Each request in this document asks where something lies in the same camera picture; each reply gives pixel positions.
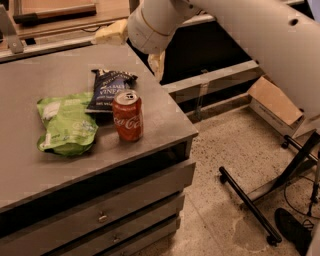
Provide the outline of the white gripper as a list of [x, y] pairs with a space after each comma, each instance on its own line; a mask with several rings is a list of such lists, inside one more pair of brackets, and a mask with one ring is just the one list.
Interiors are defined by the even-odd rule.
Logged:
[[128, 20], [118, 20], [99, 29], [93, 44], [131, 44], [148, 55], [148, 64], [158, 82], [164, 74], [165, 52], [176, 30], [195, 16], [197, 8], [185, 0], [143, 0]]

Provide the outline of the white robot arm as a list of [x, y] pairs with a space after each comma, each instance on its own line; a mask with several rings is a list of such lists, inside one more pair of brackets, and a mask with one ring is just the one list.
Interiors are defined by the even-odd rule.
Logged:
[[142, 0], [128, 19], [98, 30], [93, 42], [130, 40], [145, 54], [162, 53], [200, 10], [213, 15], [309, 117], [317, 116], [320, 25], [279, 0]]

